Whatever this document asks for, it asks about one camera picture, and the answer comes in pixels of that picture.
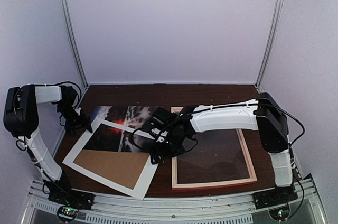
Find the white mat board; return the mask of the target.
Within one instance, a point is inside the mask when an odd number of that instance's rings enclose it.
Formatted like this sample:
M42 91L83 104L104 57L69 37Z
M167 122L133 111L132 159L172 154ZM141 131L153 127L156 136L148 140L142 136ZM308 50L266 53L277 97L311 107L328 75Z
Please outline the white mat board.
M78 156L78 154L82 151L85 150L84 146L86 145L87 141L90 139L90 137L93 135L95 130L98 128L100 124L106 124L108 126L114 127L114 128L119 128L124 131L128 132L133 132L133 129L130 127L122 126L110 121L106 121L100 118L96 118L93 120L91 126L93 129L93 132L90 133L89 131L85 131L82 133L81 137L77 140L73 148L68 152L68 154L65 156L63 160L63 164L67 165L68 167L74 169L75 171L81 173L82 175L93 179L107 187L110 187L116 191L119 191L121 193L124 193L128 196L134 197L136 199L144 199L148 188L151 184L151 181L155 175L155 172L157 170L158 165L157 164L152 164L151 163L151 157L149 155L148 160L143 168L143 171L141 172L141 175L133 189L128 189L122 185L119 185L115 182L111 182L105 178L102 178L80 166L74 163L75 158Z

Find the pink wooden picture frame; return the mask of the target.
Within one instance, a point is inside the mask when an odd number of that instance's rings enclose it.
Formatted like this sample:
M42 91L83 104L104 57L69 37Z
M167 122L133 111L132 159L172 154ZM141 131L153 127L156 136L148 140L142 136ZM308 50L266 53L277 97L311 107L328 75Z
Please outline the pink wooden picture frame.
M249 170L250 178L241 179L241 180L232 180L224 182L210 182L210 183L189 183L189 184L179 184L177 181L177 157L172 158L172 189L173 190L201 190L201 189L213 189L229 186L240 186L245 184L252 184L257 182L257 176L255 169L250 157L250 153L241 129L235 129L238 133L240 144L243 150L243 154L246 160L246 165Z

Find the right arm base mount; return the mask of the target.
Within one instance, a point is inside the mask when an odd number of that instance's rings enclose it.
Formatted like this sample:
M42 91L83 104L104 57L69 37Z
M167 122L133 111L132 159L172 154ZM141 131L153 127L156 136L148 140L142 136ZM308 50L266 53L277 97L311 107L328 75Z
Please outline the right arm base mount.
M262 209L296 200L298 199L298 194L295 191L295 187L291 185L255 192L252 197L256 209Z

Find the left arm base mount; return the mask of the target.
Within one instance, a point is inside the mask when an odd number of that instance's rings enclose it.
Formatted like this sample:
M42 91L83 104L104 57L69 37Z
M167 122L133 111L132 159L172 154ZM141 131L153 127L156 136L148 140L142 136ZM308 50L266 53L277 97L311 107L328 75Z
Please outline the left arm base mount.
M44 184L49 190L49 201L74 209L91 210L94 194L73 190L66 175L63 174L57 181L44 180Z

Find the dalmatian dog photo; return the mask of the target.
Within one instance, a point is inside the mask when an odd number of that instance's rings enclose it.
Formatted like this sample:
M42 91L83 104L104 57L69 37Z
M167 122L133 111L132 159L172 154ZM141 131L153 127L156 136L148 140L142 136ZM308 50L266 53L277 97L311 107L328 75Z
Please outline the dalmatian dog photo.
M145 132L150 132L154 127L147 121L157 109L156 106L98 106L91 114L91 120L100 118L133 130L142 127ZM87 141L84 149L110 152L143 152L151 150L154 142L152 139L100 124Z

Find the clear acrylic sheet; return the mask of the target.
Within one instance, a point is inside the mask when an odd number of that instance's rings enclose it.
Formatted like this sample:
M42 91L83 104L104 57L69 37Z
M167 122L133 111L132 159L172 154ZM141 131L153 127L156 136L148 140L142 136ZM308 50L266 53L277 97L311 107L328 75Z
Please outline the clear acrylic sheet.
M183 146L194 149L177 157L179 184L210 183L250 178L235 129L212 130L186 139Z

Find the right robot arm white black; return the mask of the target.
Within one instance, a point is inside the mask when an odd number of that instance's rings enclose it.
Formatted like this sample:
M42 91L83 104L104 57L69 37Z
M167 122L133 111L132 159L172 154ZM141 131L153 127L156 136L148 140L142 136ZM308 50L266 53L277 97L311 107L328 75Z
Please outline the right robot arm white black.
M184 154L183 141L197 133L222 129L258 131L275 175L276 188L271 191L271 199L280 204L291 195L292 155L286 112L269 93L235 104L185 106L178 114L158 107L150 124L153 126L150 135L155 141L150 151L152 164Z

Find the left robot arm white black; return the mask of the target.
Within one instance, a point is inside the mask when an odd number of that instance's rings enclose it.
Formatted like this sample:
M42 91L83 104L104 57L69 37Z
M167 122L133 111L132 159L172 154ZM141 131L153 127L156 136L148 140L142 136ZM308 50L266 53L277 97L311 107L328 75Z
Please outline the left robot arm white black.
M61 182L65 174L42 139L37 106L46 103L56 105L57 112L65 119L63 127L67 132L82 128L93 132L90 117L75 104L80 101L81 94L80 87L70 81L53 85L29 84L9 88L7 92L4 127L16 138L17 147L27 151L32 163L47 181Z

